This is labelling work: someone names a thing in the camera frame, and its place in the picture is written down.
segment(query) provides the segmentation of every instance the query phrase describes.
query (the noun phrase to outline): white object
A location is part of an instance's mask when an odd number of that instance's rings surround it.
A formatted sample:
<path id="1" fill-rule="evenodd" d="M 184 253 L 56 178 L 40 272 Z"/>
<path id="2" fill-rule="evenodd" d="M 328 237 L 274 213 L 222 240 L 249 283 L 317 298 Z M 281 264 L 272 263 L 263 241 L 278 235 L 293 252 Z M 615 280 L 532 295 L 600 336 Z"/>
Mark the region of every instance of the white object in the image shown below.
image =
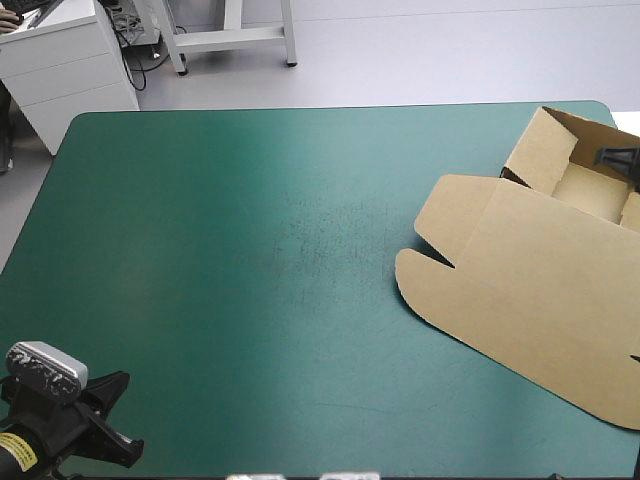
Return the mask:
<path id="1" fill-rule="evenodd" d="M 158 27 L 169 50 L 171 61 L 178 73 L 186 73 L 184 54 L 213 52 L 240 48 L 285 45 L 287 64 L 298 63 L 293 32 L 291 0 L 280 0 L 283 25 L 278 27 L 242 28 L 243 0 L 225 0 L 224 30 L 180 33 L 167 0 L 151 0 Z"/>
<path id="2" fill-rule="evenodd" d="M 155 45 L 160 40 L 160 30 L 155 25 L 155 21 L 149 8 L 147 0 L 132 0 L 136 7 L 140 23 L 142 24 L 143 33 L 140 35 L 134 45 Z"/>
<path id="3" fill-rule="evenodd" d="M 640 112 L 613 112 L 619 130 L 640 137 Z"/>
<path id="4" fill-rule="evenodd" d="M 0 35 L 0 79 L 52 154 L 77 115 L 139 110 L 95 0 L 65 0 L 38 27 L 29 23 Z"/>

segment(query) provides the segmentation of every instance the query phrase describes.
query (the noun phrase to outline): cardboard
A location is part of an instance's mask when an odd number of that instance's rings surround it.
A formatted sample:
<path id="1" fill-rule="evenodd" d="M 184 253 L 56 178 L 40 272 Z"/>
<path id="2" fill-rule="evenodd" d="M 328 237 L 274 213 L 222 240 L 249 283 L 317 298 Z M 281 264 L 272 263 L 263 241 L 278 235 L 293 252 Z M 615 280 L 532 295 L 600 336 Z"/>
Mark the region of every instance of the cardboard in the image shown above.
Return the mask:
<path id="1" fill-rule="evenodd" d="M 503 178 L 447 175 L 396 258 L 423 319 L 602 420 L 640 430 L 640 195 L 602 146 L 640 138 L 544 108 Z"/>

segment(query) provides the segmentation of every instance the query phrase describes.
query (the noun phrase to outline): drawer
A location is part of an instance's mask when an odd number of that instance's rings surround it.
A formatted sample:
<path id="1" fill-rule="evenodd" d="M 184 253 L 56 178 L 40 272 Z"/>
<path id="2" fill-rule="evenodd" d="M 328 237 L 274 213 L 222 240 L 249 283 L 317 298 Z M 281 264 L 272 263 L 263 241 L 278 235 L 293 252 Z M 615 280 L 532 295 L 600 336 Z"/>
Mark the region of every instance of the drawer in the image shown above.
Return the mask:
<path id="1" fill-rule="evenodd" d="M 139 110 L 128 85 L 120 82 L 87 92 L 36 103 L 22 109 L 52 154 L 58 152 L 71 120 L 86 112 Z"/>
<path id="2" fill-rule="evenodd" d="M 105 53 L 3 80 L 20 107 L 122 82 L 120 57 Z"/>
<path id="3" fill-rule="evenodd" d="M 0 78 L 96 57 L 111 49 L 97 23 L 0 45 Z"/>

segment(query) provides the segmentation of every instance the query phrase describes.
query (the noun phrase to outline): cable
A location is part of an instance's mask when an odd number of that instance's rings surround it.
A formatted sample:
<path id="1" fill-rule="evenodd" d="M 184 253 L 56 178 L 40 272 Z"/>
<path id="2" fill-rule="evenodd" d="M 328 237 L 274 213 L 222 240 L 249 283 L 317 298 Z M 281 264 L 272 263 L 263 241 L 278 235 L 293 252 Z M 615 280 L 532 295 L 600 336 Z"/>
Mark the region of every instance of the cable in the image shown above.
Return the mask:
<path id="1" fill-rule="evenodd" d="M 151 72 L 157 68 L 160 68 L 168 59 L 169 59 L 169 54 L 165 55 L 165 57 L 157 64 L 154 65 L 153 67 L 150 68 L 143 68 L 142 67 L 142 61 L 140 60 L 140 57 L 138 57 L 138 55 L 136 54 L 136 52 L 134 51 L 133 45 L 131 44 L 131 42 L 127 39 L 127 37 L 125 37 L 125 35 L 122 33 L 122 29 L 124 29 L 127 32 L 131 32 L 131 28 L 134 28 L 135 26 L 138 25 L 138 23 L 140 22 L 140 18 L 139 17 L 133 17 L 132 15 L 129 14 L 125 14 L 122 12 L 118 12 L 119 15 L 124 15 L 124 21 L 126 22 L 126 26 L 122 26 L 119 29 L 116 26 L 116 22 L 114 20 L 114 12 L 112 10 L 110 10 L 109 8 L 107 8 L 105 5 L 103 5 L 107 16 L 109 17 L 109 20 L 111 21 L 111 28 L 113 29 L 113 33 L 115 33 L 116 37 L 121 39 L 124 42 L 124 46 L 122 45 L 122 43 L 120 42 L 120 40 L 118 40 L 118 44 L 120 45 L 120 56 L 122 57 L 122 64 L 124 66 L 124 70 L 125 73 L 127 75 L 127 79 L 129 80 L 129 83 L 131 84 L 131 86 L 137 91 L 137 92 L 142 92 L 147 88 L 147 72 Z M 179 28 L 180 30 L 182 30 L 184 33 L 187 33 L 187 29 L 180 26 L 180 25 L 176 25 L 176 28 Z M 130 48 L 130 52 L 133 55 L 133 57 L 136 60 L 136 63 L 138 64 L 138 67 L 140 68 L 130 68 L 128 63 L 127 63 L 127 59 L 124 56 L 124 48 Z M 136 83 L 133 81 L 133 77 L 131 75 L 132 72 L 136 72 L 136 73 L 141 73 L 142 74 L 142 86 L 139 87 L 138 85 L 136 85 Z"/>
<path id="2" fill-rule="evenodd" d="M 184 33 L 187 33 L 187 29 L 186 29 L 186 28 L 184 28 L 184 27 L 182 27 L 182 26 L 180 26 L 180 25 L 176 25 L 176 28 L 179 28 L 179 29 L 180 29 L 180 30 L 182 30 Z M 162 60 L 160 60 L 160 62 L 159 62 L 159 63 L 157 63 L 157 64 L 156 64 L 156 65 L 154 65 L 153 67 L 143 68 L 142 70 L 139 70 L 139 69 L 136 69 L 136 68 L 131 68 L 130 70 L 131 70 L 132 72 L 144 72 L 144 73 L 152 72 L 152 71 L 154 71 L 155 69 L 160 68 L 162 65 L 164 65 L 164 64 L 167 62 L 167 60 L 169 60 L 169 54 L 168 54 L 168 53 L 164 56 L 164 58 L 163 58 Z"/>
<path id="3" fill-rule="evenodd" d="M 116 35 L 118 35 L 122 40 L 124 40 L 124 43 L 127 47 L 132 46 L 129 40 L 127 40 L 127 37 L 125 37 L 121 32 L 118 32 L 115 29 L 114 29 L 114 32 L 116 32 Z M 142 73 L 142 87 L 138 87 L 133 81 L 133 78 L 129 73 L 129 66 L 127 65 L 127 60 L 126 58 L 124 58 L 124 52 L 122 51 L 122 48 L 120 48 L 120 56 L 122 57 L 122 63 L 124 64 L 124 69 L 127 72 L 127 78 L 129 79 L 129 83 L 131 83 L 131 86 L 135 88 L 136 91 L 142 92 L 144 91 L 145 88 L 147 88 L 147 75 L 145 74 L 145 71 L 142 68 L 142 61 L 140 61 L 140 57 L 138 57 L 138 55 L 136 55 L 136 53 L 133 50 L 131 50 L 131 53 L 133 54 L 133 57 L 136 59 L 136 62 L 138 62 L 138 66 L 140 67 L 140 70 L 137 70 L 137 71 Z"/>

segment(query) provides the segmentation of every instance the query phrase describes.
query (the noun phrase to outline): gray floor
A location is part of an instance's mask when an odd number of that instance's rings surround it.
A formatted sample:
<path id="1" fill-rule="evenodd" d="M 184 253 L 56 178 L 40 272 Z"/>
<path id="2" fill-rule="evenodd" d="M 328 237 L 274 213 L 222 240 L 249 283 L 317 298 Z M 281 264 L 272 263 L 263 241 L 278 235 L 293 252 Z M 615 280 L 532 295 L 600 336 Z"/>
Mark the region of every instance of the gray floor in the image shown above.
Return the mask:
<path id="1" fill-rule="evenodd" d="M 216 2 L 173 0 L 188 30 Z M 279 0 L 245 0 L 246 26 Z M 280 48 L 192 55 L 149 74 L 145 110 L 594 99 L 640 110 L 640 0 L 294 0 L 300 65 Z M 626 115 L 628 125 L 638 125 Z M 15 169 L 0 177 L 0 268 L 50 157 L 18 116 Z"/>

